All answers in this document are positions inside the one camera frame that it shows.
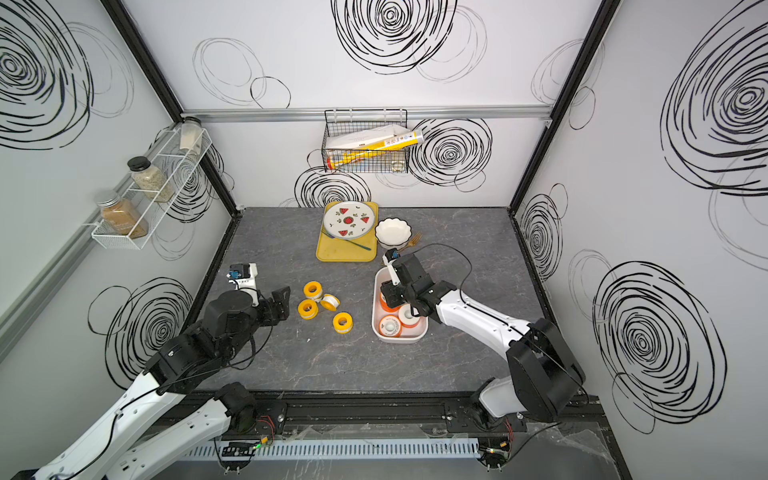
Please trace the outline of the orange sealing tape roll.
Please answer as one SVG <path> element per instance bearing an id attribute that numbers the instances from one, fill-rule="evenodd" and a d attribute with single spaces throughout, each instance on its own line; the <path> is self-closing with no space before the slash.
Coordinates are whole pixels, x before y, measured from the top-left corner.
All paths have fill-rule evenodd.
<path id="1" fill-rule="evenodd" d="M 397 338 L 402 332 L 402 325 L 398 317 L 387 315 L 378 323 L 379 334 L 386 338 Z"/>
<path id="2" fill-rule="evenodd" d="M 412 329 L 419 325 L 421 317 L 410 304 L 402 305 L 398 310 L 398 319 L 403 328 Z"/>

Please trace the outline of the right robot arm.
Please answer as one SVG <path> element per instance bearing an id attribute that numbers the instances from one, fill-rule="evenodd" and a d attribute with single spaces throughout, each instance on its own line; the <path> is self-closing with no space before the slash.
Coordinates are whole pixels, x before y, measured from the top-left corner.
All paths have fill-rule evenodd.
<path id="1" fill-rule="evenodd" d="M 551 321 L 511 317 L 449 282 L 435 282 L 413 254 L 390 249 L 383 262 L 390 279 L 380 291 L 388 306 L 408 304 L 419 316 L 468 334 L 507 361 L 507 377 L 492 379 L 475 392 L 487 416 L 526 413 L 553 422 L 583 386 L 586 375 Z"/>

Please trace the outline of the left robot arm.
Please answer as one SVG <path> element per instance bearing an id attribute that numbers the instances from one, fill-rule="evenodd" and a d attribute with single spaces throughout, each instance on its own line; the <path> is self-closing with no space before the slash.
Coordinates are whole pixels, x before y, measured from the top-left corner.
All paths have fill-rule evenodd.
<path id="1" fill-rule="evenodd" d="M 247 432 L 259 419 L 257 401 L 233 382 L 184 420 L 148 441 L 142 435 L 199 384 L 231 368 L 261 327 L 290 314 L 290 290 L 265 297 L 255 288 L 227 291 L 202 319 L 167 341 L 122 396 L 64 452 L 19 479 L 149 478 L 194 446 L 230 429 Z"/>

